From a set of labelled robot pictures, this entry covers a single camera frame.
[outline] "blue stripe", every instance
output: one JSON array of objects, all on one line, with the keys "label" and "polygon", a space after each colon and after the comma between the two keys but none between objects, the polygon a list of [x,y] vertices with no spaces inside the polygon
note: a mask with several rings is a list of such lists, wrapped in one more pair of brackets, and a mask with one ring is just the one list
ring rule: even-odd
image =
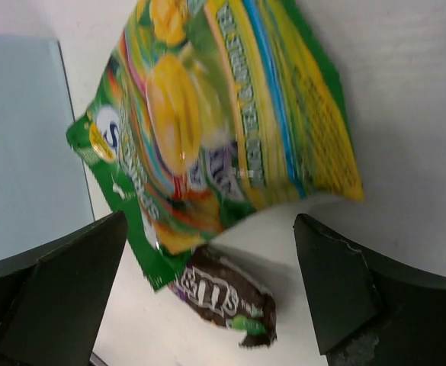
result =
[{"label": "blue stripe", "polygon": [[270,43],[268,42],[268,35],[265,30],[265,25],[258,12],[255,0],[243,0],[243,4],[248,14],[249,20],[252,23],[255,38],[258,43],[260,57],[265,71],[270,95],[276,111],[276,119],[281,129],[282,140],[284,142],[285,161],[287,163],[287,173],[290,181],[294,183],[296,189],[299,191],[301,197],[306,197],[302,182],[299,180],[296,171],[296,161],[292,154],[292,145],[290,141],[290,128],[287,119],[287,112],[285,111],[284,96],[279,82],[278,71],[275,65],[274,55],[271,51]]}]

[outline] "brown candy wrapper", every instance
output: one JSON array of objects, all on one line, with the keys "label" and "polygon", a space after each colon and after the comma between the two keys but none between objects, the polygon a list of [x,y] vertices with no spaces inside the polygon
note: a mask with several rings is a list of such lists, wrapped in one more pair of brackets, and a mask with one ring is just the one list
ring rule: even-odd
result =
[{"label": "brown candy wrapper", "polygon": [[242,347],[270,346],[277,339],[270,291],[209,245],[195,250],[183,275],[169,287],[202,319],[246,331]]}]

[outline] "candy bag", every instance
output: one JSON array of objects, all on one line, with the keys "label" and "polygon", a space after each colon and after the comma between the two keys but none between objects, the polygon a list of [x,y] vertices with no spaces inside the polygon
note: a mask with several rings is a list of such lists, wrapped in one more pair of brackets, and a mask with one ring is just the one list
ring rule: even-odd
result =
[{"label": "candy bag", "polygon": [[209,245],[194,251],[182,276],[168,287],[202,319],[246,332],[242,347],[270,346],[277,339],[270,291]]},{"label": "candy bag", "polygon": [[363,199],[338,73],[294,0],[139,0],[67,140],[154,288],[257,210]]}]

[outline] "crinkled plastic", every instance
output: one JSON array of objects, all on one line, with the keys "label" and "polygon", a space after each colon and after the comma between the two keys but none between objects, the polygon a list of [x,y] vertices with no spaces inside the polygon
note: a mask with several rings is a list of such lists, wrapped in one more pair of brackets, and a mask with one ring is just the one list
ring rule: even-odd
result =
[{"label": "crinkled plastic", "polygon": [[270,291],[209,245],[194,251],[183,275],[168,287],[203,320],[245,331],[242,347],[271,346],[277,339]]},{"label": "crinkled plastic", "polygon": [[67,139],[155,289],[257,210],[364,195],[339,75],[294,0],[139,0]]}]

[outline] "light blue panel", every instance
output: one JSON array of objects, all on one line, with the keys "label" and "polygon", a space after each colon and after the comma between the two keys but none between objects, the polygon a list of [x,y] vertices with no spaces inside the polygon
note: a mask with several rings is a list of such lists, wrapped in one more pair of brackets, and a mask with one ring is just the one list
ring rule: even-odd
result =
[{"label": "light blue panel", "polygon": [[93,221],[55,40],[0,37],[0,259]]}]

